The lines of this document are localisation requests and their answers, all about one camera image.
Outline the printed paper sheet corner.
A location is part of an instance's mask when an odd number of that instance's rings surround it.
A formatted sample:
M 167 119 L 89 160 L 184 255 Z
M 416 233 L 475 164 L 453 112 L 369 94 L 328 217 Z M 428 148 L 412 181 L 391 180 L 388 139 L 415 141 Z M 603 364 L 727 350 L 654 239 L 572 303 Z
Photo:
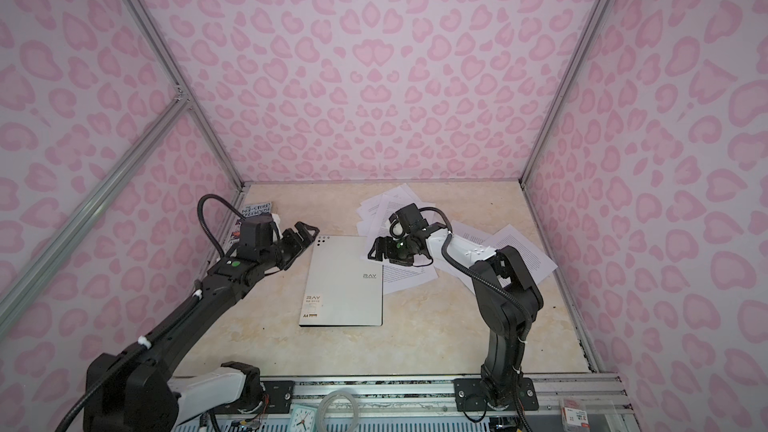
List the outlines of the printed paper sheet corner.
M 438 279 L 434 266 L 405 267 L 391 264 L 375 248 L 375 239 L 366 237 L 361 257 L 382 267 L 383 294 L 388 295 L 425 285 Z

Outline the grey and black file folder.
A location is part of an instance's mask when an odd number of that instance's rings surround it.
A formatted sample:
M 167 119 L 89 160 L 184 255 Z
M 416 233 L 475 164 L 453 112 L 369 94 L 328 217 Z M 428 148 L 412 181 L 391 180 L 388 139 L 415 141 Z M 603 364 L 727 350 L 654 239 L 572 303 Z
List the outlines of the grey and black file folder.
M 362 257 L 367 239 L 321 235 L 312 247 L 301 327 L 378 327 L 383 266 Z

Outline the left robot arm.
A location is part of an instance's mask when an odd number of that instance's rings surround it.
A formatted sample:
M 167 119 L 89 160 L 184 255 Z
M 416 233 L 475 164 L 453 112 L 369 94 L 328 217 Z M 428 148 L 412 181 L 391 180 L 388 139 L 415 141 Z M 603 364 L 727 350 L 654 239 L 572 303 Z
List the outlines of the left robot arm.
M 83 429 L 172 430 L 180 418 L 181 394 L 168 382 L 179 363 L 269 270 L 289 269 L 318 235 L 318 228 L 297 222 L 278 239 L 258 235 L 252 245 L 235 246 L 159 325 L 122 352 L 97 357 L 86 374 Z

